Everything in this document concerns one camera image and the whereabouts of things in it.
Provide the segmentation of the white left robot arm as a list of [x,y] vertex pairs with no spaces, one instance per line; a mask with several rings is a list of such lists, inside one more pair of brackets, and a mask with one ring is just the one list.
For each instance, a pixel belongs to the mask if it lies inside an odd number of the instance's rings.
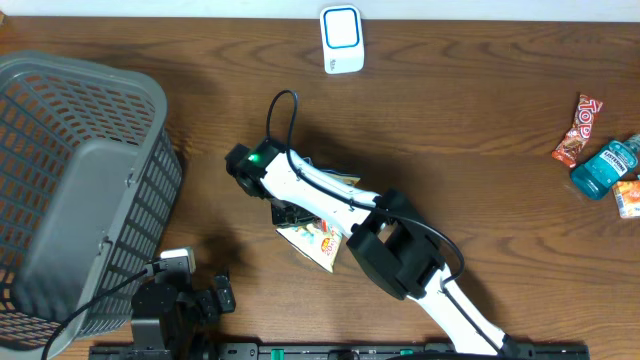
[[196,289],[189,271],[160,272],[132,298],[133,344],[125,360],[215,360],[216,346],[200,329],[235,311],[229,275],[214,276],[213,285]]

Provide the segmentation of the orange red candy bar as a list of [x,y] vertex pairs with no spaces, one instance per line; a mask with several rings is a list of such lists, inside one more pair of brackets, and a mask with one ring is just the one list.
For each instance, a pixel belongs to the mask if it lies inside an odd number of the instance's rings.
[[554,159],[569,168],[576,166],[578,155],[590,140],[594,122],[602,107],[603,102],[600,100],[585,94],[579,96],[572,127],[551,153]]

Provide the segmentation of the blue Listerine mouthwash bottle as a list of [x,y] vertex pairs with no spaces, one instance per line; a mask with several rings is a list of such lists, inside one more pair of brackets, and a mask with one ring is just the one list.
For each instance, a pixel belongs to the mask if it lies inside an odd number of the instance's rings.
[[624,142],[612,140],[570,174],[573,184],[589,199],[600,200],[639,164],[639,135]]

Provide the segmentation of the yellow white snack bag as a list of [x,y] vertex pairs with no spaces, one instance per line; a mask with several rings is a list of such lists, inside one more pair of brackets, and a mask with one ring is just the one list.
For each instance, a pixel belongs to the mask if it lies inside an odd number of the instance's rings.
[[318,217],[318,220],[306,226],[276,227],[276,233],[324,271],[334,272],[335,259],[343,238],[335,226]]

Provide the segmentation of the small orange snack packet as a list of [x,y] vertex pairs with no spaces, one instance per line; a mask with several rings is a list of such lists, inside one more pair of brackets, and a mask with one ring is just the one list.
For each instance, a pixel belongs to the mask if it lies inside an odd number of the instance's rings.
[[613,193],[621,218],[638,218],[640,214],[640,181],[619,181]]

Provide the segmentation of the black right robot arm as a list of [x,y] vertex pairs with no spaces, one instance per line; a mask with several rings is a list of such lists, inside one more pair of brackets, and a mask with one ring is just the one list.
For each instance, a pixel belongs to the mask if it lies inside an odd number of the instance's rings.
[[441,252],[452,241],[426,224],[408,198],[350,186],[314,168],[287,145],[265,138],[255,148],[236,145],[226,170],[251,197],[271,204],[280,228],[327,221],[365,274],[392,297],[409,298],[445,331],[458,353],[515,358],[520,350],[462,292]]

